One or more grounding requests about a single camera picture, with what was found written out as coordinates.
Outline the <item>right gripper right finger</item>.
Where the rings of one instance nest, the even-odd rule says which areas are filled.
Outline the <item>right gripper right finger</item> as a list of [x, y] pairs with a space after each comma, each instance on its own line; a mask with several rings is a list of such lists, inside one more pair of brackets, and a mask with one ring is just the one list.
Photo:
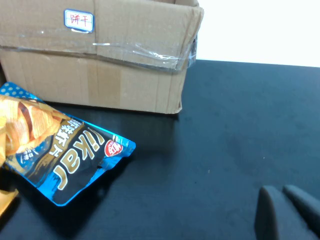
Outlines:
[[309, 228], [320, 237], [320, 200], [295, 185], [285, 185], [282, 192], [293, 203]]

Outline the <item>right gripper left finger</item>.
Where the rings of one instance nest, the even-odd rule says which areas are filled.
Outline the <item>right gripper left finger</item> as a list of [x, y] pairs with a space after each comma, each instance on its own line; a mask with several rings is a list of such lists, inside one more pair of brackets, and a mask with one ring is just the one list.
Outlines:
[[313, 231], [292, 202], [278, 189], [260, 188], [254, 220], [257, 240], [312, 240]]

